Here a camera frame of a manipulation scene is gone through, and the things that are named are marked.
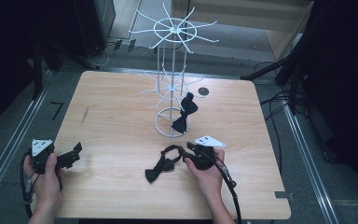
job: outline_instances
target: black bow tie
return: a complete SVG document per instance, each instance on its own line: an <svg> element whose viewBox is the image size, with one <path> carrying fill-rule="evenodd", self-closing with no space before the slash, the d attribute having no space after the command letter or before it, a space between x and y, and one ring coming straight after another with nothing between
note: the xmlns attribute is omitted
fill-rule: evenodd
<svg viewBox="0 0 358 224"><path fill-rule="evenodd" d="M149 181L149 183L152 183L153 181L155 181L157 179L157 177L159 176L159 174L161 174L161 172L172 171L175 168L173 165L177 161L179 161L182 156L179 155L177 158L175 158L173 160L165 158L165 153L173 150L174 148L182 148L182 147L172 145L170 147L165 148L164 151L161 151L161 158L159 158L159 161L157 162L157 164L153 168L153 170L150 170L150 169L145 170L145 176L146 176L146 179Z"/></svg>
<svg viewBox="0 0 358 224"><path fill-rule="evenodd" d="M199 109L199 107L193 102L193 98L193 93L188 92L181 103L181 117L174 121L172 124L172 128L179 133L185 133L187 131L187 116L192 113L195 113Z"/></svg>

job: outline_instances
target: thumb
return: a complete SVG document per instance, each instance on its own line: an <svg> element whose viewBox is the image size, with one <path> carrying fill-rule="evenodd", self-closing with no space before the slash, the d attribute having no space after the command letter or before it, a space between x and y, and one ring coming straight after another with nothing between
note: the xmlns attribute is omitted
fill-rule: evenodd
<svg viewBox="0 0 358 224"><path fill-rule="evenodd" d="M191 159L185 158L185 162L186 162L186 165L187 165L187 169L189 171L191 171L192 173L193 173L194 169L197 169L196 165L194 164L194 162Z"/></svg>
<svg viewBox="0 0 358 224"><path fill-rule="evenodd" d="M56 164L57 164L57 155L55 153L51 153L48 156L48 160L46 161L45 173L47 175L55 175Z"/></svg>

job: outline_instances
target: gray floor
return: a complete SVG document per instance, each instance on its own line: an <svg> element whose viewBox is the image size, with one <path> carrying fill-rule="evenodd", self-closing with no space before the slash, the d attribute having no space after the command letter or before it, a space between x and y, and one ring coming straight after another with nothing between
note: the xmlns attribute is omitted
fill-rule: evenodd
<svg viewBox="0 0 358 224"><path fill-rule="evenodd" d="M228 39L230 36L219 36L220 43L229 43L215 48L208 48L208 51L198 51L196 45L194 55L188 56L186 71L191 76L203 74L206 77L216 78L239 78L239 76L249 75L254 70L259 70L267 66L271 61L271 51L268 49L268 41L262 32L255 31L253 37L246 38L256 42L243 41L238 38L235 41ZM119 68L132 69L132 72L142 73L142 70L156 69L156 54L152 49L148 49L148 43L141 40L145 37L137 37L136 47L128 52L127 46L122 46L118 50L108 49L107 55L110 60L104 66L104 71L124 71ZM243 46L244 51L236 54L235 46ZM107 58L104 52L96 58L91 59L95 63L105 63ZM18 147L13 147L14 153L11 160L5 161L8 165L7 170L0 181L0 223L25 223L27 217L23 209L21 200L19 163L23 152L25 152L33 138L55 139L65 115L67 106L70 103L72 94L76 88L82 72L84 71L76 63L62 58L64 67L60 72L53 72L46 91L46 95L41 101L40 108L34 118L30 120L30 126L23 137L19 139ZM277 91L278 87L273 84L274 72L255 80L256 90L261 101L270 99ZM26 113L31 103L33 86L30 85L24 90L14 102L14 104L0 117L0 156L5 155L5 148L12 134L16 131L17 125ZM63 108L58 117L53 120L57 112L57 106L51 102L62 102ZM280 101L272 103L272 107L277 108L282 104ZM269 105L262 106L264 116L269 115ZM299 147L294 137L291 126L284 111L276 114L274 122L277 126L279 139L282 147L282 181L286 191L294 197L291 199L290 206L292 216L287 220L276 220L275 223L325 223L320 204L316 197L314 188L310 182L310 177L304 165ZM328 192L328 196L337 214L340 223L358 223L358 175L345 164L331 164L324 160L321 143L318 141L310 121L303 115L297 115L301 131L305 136L310 154L316 164L319 175ZM271 138L277 162L280 159L277 135L274 131L272 120L267 121L268 132ZM270 223L270 220L248 220L252 223ZM77 223L77 219L58 219L57 223Z"/></svg>

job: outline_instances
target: handheld controller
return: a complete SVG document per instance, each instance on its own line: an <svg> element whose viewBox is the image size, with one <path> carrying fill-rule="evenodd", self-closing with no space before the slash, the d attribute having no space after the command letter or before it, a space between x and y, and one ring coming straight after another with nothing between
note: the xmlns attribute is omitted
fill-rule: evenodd
<svg viewBox="0 0 358 224"><path fill-rule="evenodd" d="M37 174L42 175L45 173L45 166L46 166L46 161L48 160L48 156L54 152L55 147L52 144L52 142L37 143L35 141L34 144L40 144L40 145L47 144L45 147L42 147L43 148L42 150L37 150L37 153L35 153L34 149L32 150L32 166L34 167L34 170ZM80 143L78 143L72 151L57 157L57 164L55 166L56 174L61 168L63 167L71 168L75 161L80 160L79 152L81 150L82 150L82 146ZM60 189L62 189L62 182L60 178L58 179L60 181Z"/></svg>
<svg viewBox="0 0 358 224"><path fill-rule="evenodd" d="M179 153L183 156L183 161L185 161L185 158L190 158L199 170L207 170L216 162L213 147L194 145L187 142L187 148L194 151L194 155L180 150Z"/></svg>

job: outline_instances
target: small black dot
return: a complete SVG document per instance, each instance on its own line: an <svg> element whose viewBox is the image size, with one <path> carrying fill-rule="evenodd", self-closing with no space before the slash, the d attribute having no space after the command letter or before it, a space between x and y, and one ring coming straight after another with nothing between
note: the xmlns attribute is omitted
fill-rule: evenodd
<svg viewBox="0 0 358 224"><path fill-rule="evenodd" d="M203 96L208 95L208 94L209 94L209 90L206 89L205 87L201 87L201 88L199 88L199 94L200 94L200 95L203 95Z"/></svg>

